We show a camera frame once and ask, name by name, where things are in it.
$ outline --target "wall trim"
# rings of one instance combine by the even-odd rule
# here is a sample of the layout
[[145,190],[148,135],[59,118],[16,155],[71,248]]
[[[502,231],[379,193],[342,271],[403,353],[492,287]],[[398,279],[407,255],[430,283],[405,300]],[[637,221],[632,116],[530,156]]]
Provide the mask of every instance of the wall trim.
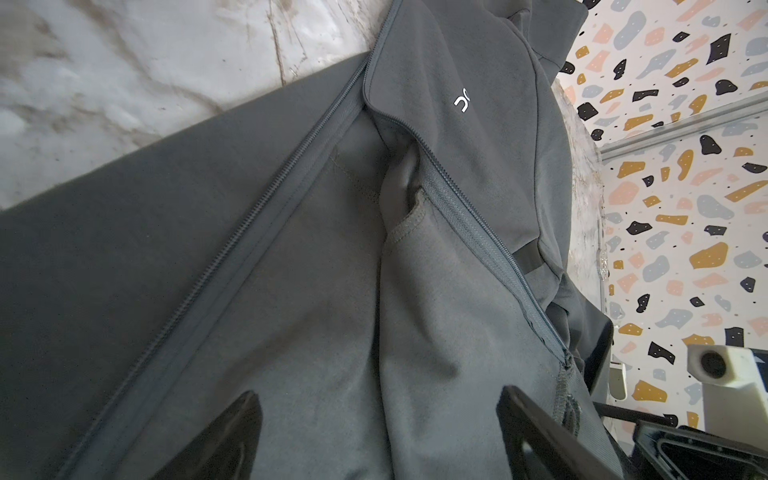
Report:
[[710,130],[722,124],[751,117],[764,111],[768,111],[768,92],[753,95],[723,107],[654,128],[651,131],[634,137],[606,144],[601,147],[600,155],[603,163],[607,164],[616,157],[654,147],[658,144],[664,144],[679,137],[686,137],[700,131]]

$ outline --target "terrazzo pattern wallpaper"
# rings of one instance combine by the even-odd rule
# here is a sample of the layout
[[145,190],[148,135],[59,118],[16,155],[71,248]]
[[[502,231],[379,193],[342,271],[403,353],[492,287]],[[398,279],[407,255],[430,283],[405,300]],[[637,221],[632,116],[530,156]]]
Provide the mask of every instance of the terrazzo pattern wallpaper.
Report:
[[[768,349],[768,114],[603,166],[606,310],[624,408],[702,429],[690,344]],[[618,439],[631,443],[634,424]]]
[[584,0],[558,74],[598,145],[768,91],[766,0]]

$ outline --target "zipper teeth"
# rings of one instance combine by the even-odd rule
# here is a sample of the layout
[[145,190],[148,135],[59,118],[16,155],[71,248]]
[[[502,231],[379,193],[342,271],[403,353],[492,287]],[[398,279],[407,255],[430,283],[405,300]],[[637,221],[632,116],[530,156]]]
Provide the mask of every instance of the zipper teeth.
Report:
[[165,343],[165,340],[171,335],[171,333],[174,331],[176,326],[183,319],[184,315],[186,315],[187,311],[189,311],[190,307],[198,298],[203,288],[208,284],[211,277],[217,272],[217,270],[221,266],[224,259],[227,258],[227,256],[232,251],[232,249],[234,249],[234,247],[240,242],[240,239],[243,237],[246,230],[248,230],[248,228],[256,219],[256,217],[258,217],[259,213],[261,213],[261,210],[264,208],[267,202],[270,201],[272,196],[277,191],[277,188],[285,181],[285,179],[288,177],[288,174],[296,166],[296,163],[299,161],[299,159],[304,154],[306,149],[315,140],[315,138],[317,138],[317,135],[319,134],[320,130],[325,126],[325,124],[328,122],[331,116],[333,116],[334,112],[336,112],[336,109],[339,107],[341,102],[344,100],[344,98],[346,98],[346,96],[352,90],[353,85],[360,78],[360,75],[362,74],[363,70],[367,66],[369,59],[370,59],[370,55],[368,55],[366,59],[357,68],[354,75],[347,82],[342,92],[339,94],[339,96],[336,97],[336,100],[333,102],[331,107],[323,115],[323,118],[320,119],[320,122],[318,122],[315,125],[315,127],[311,130],[311,132],[306,137],[304,137],[302,142],[299,144],[299,147],[291,154],[288,161],[283,164],[283,166],[278,171],[277,175],[270,182],[270,185],[266,189],[266,192],[264,192],[264,194],[259,198],[256,204],[250,208],[248,214],[240,222],[240,225],[237,227],[237,229],[230,235],[229,239],[224,244],[224,247],[221,250],[219,250],[219,253],[208,264],[208,266],[206,267],[202,275],[200,275],[197,278],[197,281],[193,285],[192,290],[187,294],[187,296],[184,297],[184,300],[181,302],[179,307],[175,309],[171,318],[163,326],[163,329],[154,337],[154,339],[152,339],[151,343],[147,346],[146,349],[144,349],[141,356],[139,356],[139,358],[134,362],[134,364],[128,370],[128,374],[125,376],[123,381],[114,391],[114,393],[111,395],[107,403],[105,403],[104,406],[101,408],[98,415],[96,415],[93,422],[91,423],[91,426],[88,427],[88,430],[86,430],[85,433],[82,435],[82,437],[80,437],[80,439],[74,445],[74,447],[70,451],[65,461],[61,464],[61,466],[57,470],[56,476],[54,477],[55,480],[63,480],[69,474],[72,467],[74,467],[74,464],[76,463],[76,461],[79,460],[82,452],[88,446],[88,443],[93,439],[94,435],[101,428],[101,425],[104,423],[108,415],[111,413],[112,409],[115,407],[118,401],[122,398],[123,394],[125,394],[125,392],[128,390],[128,387],[130,386],[130,384],[141,373],[141,371],[146,366],[147,362],[163,346],[163,344]]
[[445,182],[451,188],[453,193],[464,204],[467,210],[469,210],[469,213],[475,218],[475,220],[477,220],[477,222],[480,224],[480,227],[488,234],[489,237],[491,237],[491,240],[493,240],[493,243],[502,252],[502,255],[504,255],[504,258],[506,258],[506,260],[509,262],[510,266],[512,267],[512,270],[520,279],[520,283],[522,283],[522,286],[525,292],[528,294],[528,298],[533,302],[534,306],[536,307],[536,311],[538,312],[539,316],[541,317],[542,320],[544,320],[544,324],[549,328],[550,332],[552,333],[552,336],[558,341],[558,344],[563,349],[563,353],[565,354],[565,357],[568,357],[568,348],[565,346],[565,343],[563,343],[563,340],[560,338],[560,334],[557,333],[557,331],[552,326],[552,323],[549,321],[549,318],[547,318],[547,315],[544,313],[544,310],[541,309],[541,305],[538,304],[538,301],[536,300],[536,297],[533,294],[531,287],[528,285],[528,281],[525,280],[525,277],[523,276],[523,272],[520,270],[520,267],[518,266],[517,260],[515,260],[515,258],[509,252],[509,249],[507,248],[506,245],[504,245],[501,239],[499,239],[496,236],[496,233],[488,225],[488,223],[485,221],[482,215],[475,209],[475,207],[472,205],[472,203],[469,201],[466,195],[464,195],[464,192],[461,191],[461,189],[458,187],[456,182],[453,181],[448,171],[437,161],[437,159],[435,158],[435,154],[432,153],[432,150],[429,148],[426,142],[424,142],[424,139],[419,134],[419,132],[417,132],[408,123],[400,120],[399,118],[393,117],[392,115],[389,115],[380,110],[377,110],[376,108],[372,107],[369,102],[366,102],[366,103],[368,104],[368,107],[372,111],[375,111],[377,114],[383,116],[384,118],[387,118],[391,122],[398,124],[400,127],[405,128],[406,130],[409,131],[411,135],[413,135],[416,138],[416,140],[419,141],[422,148],[427,153],[430,163],[432,163],[432,165],[435,167],[438,173],[440,173],[440,176],[443,178],[443,180],[445,180]]

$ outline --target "marble surface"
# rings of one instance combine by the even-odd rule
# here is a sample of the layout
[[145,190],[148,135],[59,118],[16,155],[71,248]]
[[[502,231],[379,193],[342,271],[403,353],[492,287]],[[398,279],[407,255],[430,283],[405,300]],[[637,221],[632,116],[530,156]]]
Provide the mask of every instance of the marble surface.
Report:
[[4,0],[0,209],[369,50],[388,0]]

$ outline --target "gray fabric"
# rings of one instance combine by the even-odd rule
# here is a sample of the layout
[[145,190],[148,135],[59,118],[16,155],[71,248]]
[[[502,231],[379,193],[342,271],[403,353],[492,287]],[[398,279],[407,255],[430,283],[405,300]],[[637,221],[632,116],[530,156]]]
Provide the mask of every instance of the gray fabric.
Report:
[[[94,475],[152,475],[252,389],[263,410],[253,478],[509,478],[495,418],[507,384],[559,422],[576,397],[579,441],[615,469],[571,361],[604,359],[609,323],[564,276],[568,142],[531,48],[555,60],[568,50],[551,31],[534,39],[578,30],[573,3],[396,2],[346,100],[355,109],[310,138],[303,176],[278,187],[238,244],[251,253],[228,257],[204,311],[184,318],[213,329],[145,389],[157,405],[131,425],[135,441],[120,436],[127,454]],[[541,5],[554,10],[537,19]],[[55,468],[361,60],[0,216],[11,273],[0,313],[12,318],[2,473]],[[531,258],[533,292],[516,250]]]

